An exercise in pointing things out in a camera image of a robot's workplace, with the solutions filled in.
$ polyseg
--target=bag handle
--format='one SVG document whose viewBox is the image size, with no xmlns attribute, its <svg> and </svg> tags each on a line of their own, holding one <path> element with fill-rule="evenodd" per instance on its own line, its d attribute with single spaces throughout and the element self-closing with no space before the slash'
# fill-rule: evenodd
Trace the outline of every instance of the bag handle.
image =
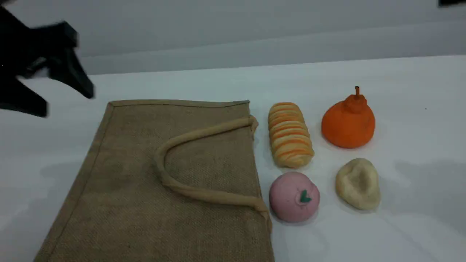
<svg viewBox="0 0 466 262">
<path fill-rule="evenodd" d="M 155 162 L 159 170 L 163 186 L 168 187 L 183 196 L 208 203 L 252 207 L 266 219 L 268 229 L 271 232 L 272 221 L 270 220 L 267 206 L 261 198 L 187 186 L 176 181 L 165 170 L 165 156 L 171 148 L 199 138 L 205 138 L 211 135 L 220 134 L 246 126 L 251 126 L 251 130 L 254 135 L 254 131 L 258 126 L 257 120 L 253 116 L 239 118 L 230 122 L 218 124 L 204 129 L 194 130 L 171 138 L 157 149 L 155 154 Z"/>
</svg>

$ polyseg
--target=play dough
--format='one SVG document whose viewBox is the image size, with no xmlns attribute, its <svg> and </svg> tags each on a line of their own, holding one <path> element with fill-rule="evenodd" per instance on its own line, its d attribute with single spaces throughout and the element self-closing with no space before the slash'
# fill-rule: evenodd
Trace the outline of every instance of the play dough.
<svg viewBox="0 0 466 262">
<path fill-rule="evenodd" d="M 380 203 L 378 173 L 364 158 L 353 159 L 338 171 L 336 193 L 357 209 L 374 209 Z"/>
<path fill-rule="evenodd" d="M 278 218 L 286 222 L 301 222 L 317 211 L 320 193 L 304 174 L 288 172 L 272 183 L 269 200 Z"/>
<path fill-rule="evenodd" d="M 314 156 L 301 110 L 294 103 L 276 103 L 268 114 L 270 147 L 278 166 L 298 168 Z"/>
<path fill-rule="evenodd" d="M 322 118 L 322 135 L 332 144 L 344 148 L 357 148 L 368 143 L 374 135 L 376 119 L 366 98 L 350 95 L 330 107 Z"/>
</svg>

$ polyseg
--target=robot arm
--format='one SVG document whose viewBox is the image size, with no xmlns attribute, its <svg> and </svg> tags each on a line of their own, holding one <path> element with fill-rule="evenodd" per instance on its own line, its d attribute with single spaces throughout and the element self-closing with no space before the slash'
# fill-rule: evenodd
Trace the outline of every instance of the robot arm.
<svg viewBox="0 0 466 262">
<path fill-rule="evenodd" d="M 94 85 L 74 53 L 77 42 L 67 22 L 28 28 L 0 7 L 0 108 L 46 117 L 47 102 L 16 79 L 31 78 L 43 68 L 49 78 L 93 98 Z"/>
</svg>

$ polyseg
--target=toy peach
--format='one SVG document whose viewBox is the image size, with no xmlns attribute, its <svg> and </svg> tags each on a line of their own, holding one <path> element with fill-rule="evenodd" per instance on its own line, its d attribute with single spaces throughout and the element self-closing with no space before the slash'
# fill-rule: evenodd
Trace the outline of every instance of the toy peach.
<svg viewBox="0 0 466 262">
<path fill-rule="evenodd" d="M 269 200 L 278 218 L 296 223 L 307 220 L 317 211 L 320 193 L 304 174 L 288 172 L 272 183 Z"/>
</svg>

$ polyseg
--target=burlap tote bag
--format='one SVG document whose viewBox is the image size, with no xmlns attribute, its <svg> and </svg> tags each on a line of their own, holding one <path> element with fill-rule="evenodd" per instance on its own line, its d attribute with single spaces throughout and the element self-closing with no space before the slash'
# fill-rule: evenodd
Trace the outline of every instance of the burlap tote bag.
<svg viewBox="0 0 466 262">
<path fill-rule="evenodd" d="M 109 103 L 35 260 L 273 261 L 249 102 Z"/>
</svg>

